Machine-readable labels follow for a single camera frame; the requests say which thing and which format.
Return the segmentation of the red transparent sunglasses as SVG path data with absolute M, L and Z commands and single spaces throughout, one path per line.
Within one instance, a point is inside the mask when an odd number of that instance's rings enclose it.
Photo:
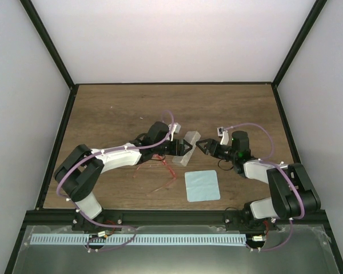
M 168 191 L 177 181 L 177 173 L 163 156 L 153 155 L 151 160 L 135 169 L 132 179 L 146 187 L 147 196 Z

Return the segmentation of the light blue cleaning cloth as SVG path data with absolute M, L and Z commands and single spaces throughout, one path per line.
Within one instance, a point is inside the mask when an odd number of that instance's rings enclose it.
M 185 187 L 187 201 L 190 203 L 215 201 L 221 198 L 215 170 L 186 172 Z

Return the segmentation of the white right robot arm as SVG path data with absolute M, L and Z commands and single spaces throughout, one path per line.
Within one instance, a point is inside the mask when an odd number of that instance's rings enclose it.
M 302 219 L 321 209 L 321 201 L 313 183 L 301 163 L 274 164 L 252 155 L 250 140 L 245 131 L 224 131 L 222 140 L 200 140 L 196 146 L 206 155 L 232 163 L 232 169 L 245 179 L 258 180 L 269 186 L 270 197 L 246 203 L 243 225 L 257 229 L 263 219 Z

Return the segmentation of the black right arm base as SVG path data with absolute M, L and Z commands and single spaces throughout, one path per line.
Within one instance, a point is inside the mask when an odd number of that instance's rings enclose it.
M 268 218 L 255 219 L 250 205 L 247 202 L 241 209 L 227 207 L 223 212 L 222 220 L 227 227 L 236 228 L 239 231 L 268 231 L 274 227 Z

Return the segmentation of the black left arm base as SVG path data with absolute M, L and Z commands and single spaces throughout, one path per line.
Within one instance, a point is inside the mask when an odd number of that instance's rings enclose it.
M 75 213 L 73 230 L 84 232 L 99 232 L 104 230 L 120 230 L 123 226 L 123 210 L 104 209 L 92 221 L 87 220 L 80 212 Z

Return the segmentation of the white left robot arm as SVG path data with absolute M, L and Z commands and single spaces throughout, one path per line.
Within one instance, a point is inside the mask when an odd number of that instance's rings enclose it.
M 139 134 L 123 146 L 90 149 L 81 144 L 71 152 L 54 172 L 58 186 L 76 209 L 86 215 L 90 229 L 100 230 L 105 224 L 103 208 L 93 194 L 93 188 L 104 172 L 125 166 L 137 166 L 153 156 L 185 156 L 192 150 L 191 141 L 175 139 L 179 124 L 155 122 L 146 133 Z

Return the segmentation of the black aluminium frame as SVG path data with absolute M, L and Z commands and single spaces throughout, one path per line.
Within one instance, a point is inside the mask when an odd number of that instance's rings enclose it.
M 284 59 L 284 62 L 282 63 L 282 66 L 280 67 L 276 77 L 274 78 L 274 81 L 271 83 L 274 98 L 276 100 L 276 104 L 278 107 L 278 112 L 280 113 L 282 125 L 284 127 L 286 137 L 288 139 L 290 152 L 294 160 L 299 160 L 300 157 L 296 145 L 294 143 L 294 139 L 292 137 L 292 133 L 285 115 L 284 108 L 281 103 L 280 96 L 278 94 L 277 87 L 281 83 L 289 66 L 292 64 L 300 47 L 302 46 L 304 40 L 308 36 L 309 31 L 312 29 L 315 21 L 322 12 L 322 9 L 325 7 L 325 4 L 326 1 L 315 1 L 313 7 L 311 8 L 308 16 L 304 21 L 304 24 L 300 29 L 300 32 L 295 38 L 293 45 L 289 50 L 289 53 Z M 54 147 L 51 152 L 45 177 L 43 179 L 42 187 L 38 195 L 36 209 L 26 212 L 25 218 L 22 223 L 22 227 L 19 231 L 17 241 L 15 242 L 5 273 L 14 272 L 14 266 L 19 255 L 19 248 L 23 241 L 24 231 L 28 225 L 68 225 L 71 222 L 71 217 L 73 217 L 74 215 L 74 210 L 72 209 L 44 209 L 43 203 L 45 201 L 45 197 L 50 183 L 50 176 L 52 175 L 52 172 L 54 170 L 55 160 L 57 159 L 59 154 L 60 145 L 62 144 L 62 140 L 75 102 L 75 96 L 78 92 L 79 85 L 75 84 L 71 79 L 71 76 L 68 70 L 66 69 L 65 64 L 63 63 L 57 49 L 55 48 L 54 43 L 51 40 L 50 35 L 47 32 L 42 20 L 40 19 L 40 16 L 37 13 L 32 1 L 21 1 L 21 5 L 25 9 L 25 12 L 29 16 L 37 33 L 41 37 L 44 45 L 46 46 L 56 66 L 58 67 L 70 91 L 65 111 L 62 116 L 61 124 L 59 126 L 59 130 L 55 139 Z M 127 220 L 134 221 L 136 224 L 151 225 L 187 224 L 189 221 L 191 221 L 193 224 L 201 225 L 216 223 L 222 219 L 222 211 L 126 210 L 124 211 L 124 214 Z

